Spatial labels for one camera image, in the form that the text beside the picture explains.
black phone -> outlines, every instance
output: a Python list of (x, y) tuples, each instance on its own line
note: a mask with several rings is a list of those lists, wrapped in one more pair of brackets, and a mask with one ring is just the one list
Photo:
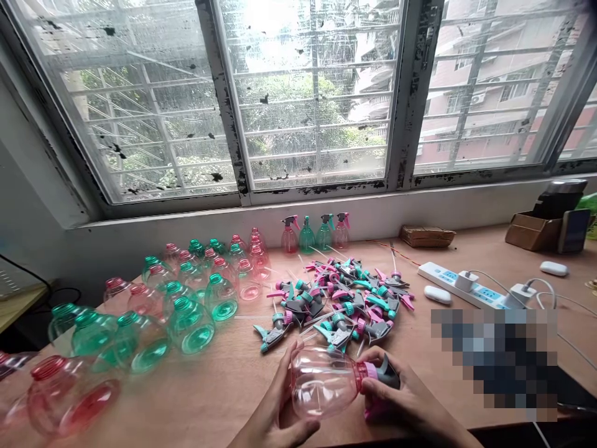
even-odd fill
[(577, 253), (585, 248), (586, 231), (590, 219), (591, 210), (588, 208), (569, 210), (564, 213), (558, 253)]

assembled spray bottle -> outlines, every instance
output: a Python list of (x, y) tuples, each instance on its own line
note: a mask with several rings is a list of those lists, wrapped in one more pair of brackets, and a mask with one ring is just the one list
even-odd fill
[(309, 225), (309, 217), (307, 216), (305, 217), (303, 228), (298, 235), (298, 246), (300, 247), (300, 251), (302, 253), (310, 254), (314, 252), (311, 247), (315, 247), (315, 234), (313, 233), (313, 230), (311, 230), (311, 226)]
[(282, 250), (285, 253), (296, 253), (299, 249), (299, 239), (297, 238), (297, 234), (294, 233), (294, 230), (290, 227), (294, 224), (297, 229), (299, 228), (299, 225), (297, 224), (298, 218), (298, 215), (294, 215), (282, 220), (285, 226), (284, 232), (282, 233)]
[(348, 216), (350, 213), (344, 212), (337, 214), (338, 224), (336, 224), (336, 230), (334, 231), (334, 245), (338, 249), (347, 249), (350, 242), (350, 236), (348, 229), (350, 229), (350, 222), (348, 222)]
[(317, 232), (317, 237), (315, 238), (315, 244), (317, 245), (317, 249), (321, 252), (327, 252), (331, 250), (331, 231), (336, 230), (334, 228), (334, 215), (330, 213), (328, 215), (322, 215), (322, 226), (319, 228)]

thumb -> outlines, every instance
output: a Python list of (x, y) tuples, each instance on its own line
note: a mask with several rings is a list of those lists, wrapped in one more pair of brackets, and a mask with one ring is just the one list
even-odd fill
[(400, 391), (392, 389), (390, 386), (386, 386), (381, 381), (377, 381), (372, 378), (363, 379), (361, 393), (373, 395), (380, 400), (391, 401), (392, 403), (400, 405)]
[(280, 446), (294, 448), (302, 445), (316, 433), (321, 426), (318, 420), (301, 420), (294, 425), (280, 430)]

desk surface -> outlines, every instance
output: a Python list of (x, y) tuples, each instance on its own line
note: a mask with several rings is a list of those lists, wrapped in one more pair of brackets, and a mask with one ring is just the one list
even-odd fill
[(18, 292), (10, 299), (0, 301), (0, 333), (31, 308), (46, 292), (47, 288), (38, 284)]
[[(401, 241), (396, 241), (396, 249), (419, 263), (433, 261), (456, 272), (473, 268), (486, 271), (506, 285), (536, 276), (548, 278), (557, 293), (597, 310), (597, 297), (584, 285), (596, 274), (597, 242), (589, 241), (586, 250), (577, 256), (537, 254), (505, 243), (505, 232), (504, 226), (461, 231), (452, 246), (445, 250), (413, 249)], [(384, 272), (392, 270), (389, 249), (382, 246), (359, 242), (346, 252), (360, 258), (363, 266), (371, 271), (374, 268)], [(290, 269), (298, 277), (304, 277), (296, 256), (287, 258), (274, 252), (271, 259), (274, 269), (280, 272)], [(567, 264), (571, 271), (569, 277), (561, 279), (541, 273), (539, 264), (547, 259)], [(463, 381), (462, 367), (453, 366), (452, 353), (443, 352), (442, 341), (431, 337), (431, 311), (444, 308), (424, 297), (423, 288), (431, 283), (418, 276), (417, 267), (404, 258), (398, 257), (396, 266), (416, 296), (415, 312), (401, 307), (392, 332), (381, 346), (409, 362), (465, 427), (474, 429), (527, 421), (521, 410), (484, 407), (483, 395), (473, 392), (473, 382)], [(452, 308), (474, 309), (458, 297), (453, 300)], [(559, 331), (591, 359), (597, 360), (597, 319), (569, 302), (562, 301), (558, 308)], [(259, 353), (261, 339), (252, 325), (269, 327), (272, 313), (272, 304), (265, 298), (240, 303), (238, 316), (258, 317), (223, 322), (210, 346), (197, 357), (171, 353), (149, 376), (132, 378), (117, 404), (88, 432), (76, 440), (59, 441), (55, 445), (226, 446), (263, 397), (287, 345), (282, 342), (267, 355)], [(298, 330), (293, 330), (289, 337), (297, 335)], [(348, 353), (354, 356), (358, 343), (350, 344)], [(592, 367), (561, 339), (557, 341), (557, 350), (559, 364), (597, 395), (597, 375)], [(50, 352), (51, 348), (44, 349), (44, 354)], [(0, 396), (23, 391), (26, 382), (22, 376), (12, 375), (7, 380), (0, 383)], [(305, 446), (353, 444), (401, 434), (395, 427), (365, 424), (363, 398), (358, 397), (343, 414), (324, 421), (322, 429)], [(9, 440), (6, 446), (43, 445), (41, 437), (26, 427), (12, 430), (5, 437)]]

black cable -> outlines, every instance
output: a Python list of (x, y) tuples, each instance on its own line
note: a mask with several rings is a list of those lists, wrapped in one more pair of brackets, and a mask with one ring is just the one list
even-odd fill
[[(52, 307), (50, 306), (50, 300), (53, 298), (54, 294), (56, 294), (57, 292), (60, 291), (76, 291), (76, 298), (75, 300), (73, 300), (71, 303), (76, 304), (80, 299), (81, 299), (81, 291), (75, 287), (63, 287), (63, 288), (58, 288), (58, 289), (54, 289), (52, 287), (52, 285), (45, 279), (41, 278), (39, 275), (37, 275), (36, 273), (29, 271), (29, 269), (24, 268), (23, 266), (21, 266), (19, 263), (14, 262), (13, 260), (11, 260), (8, 257), (5, 257), (4, 255), (2, 255), (0, 253), (0, 258), (2, 258), (5, 262), (10, 263), (11, 265), (13, 265), (15, 268), (20, 269), (21, 271), (26, 272), (27, 274), (29, 274), (32, 277), (35, 277), (36, 279), (38, 279), (41, 283), (44, 284), (44, 286), (48, 289), (48, 298), (46, 300), (44, 300), (41, 304), (39, 304), (37, 307), (33, 308), (32, 310), (29, 310), (30, 314), (43, 314), (43, 313), (49, 313), (52, 310)], [(47, 306), (49, 309), (48, 310), (43, 310), (43, 311), (39, 311), (39, 309), (43, 306)]]

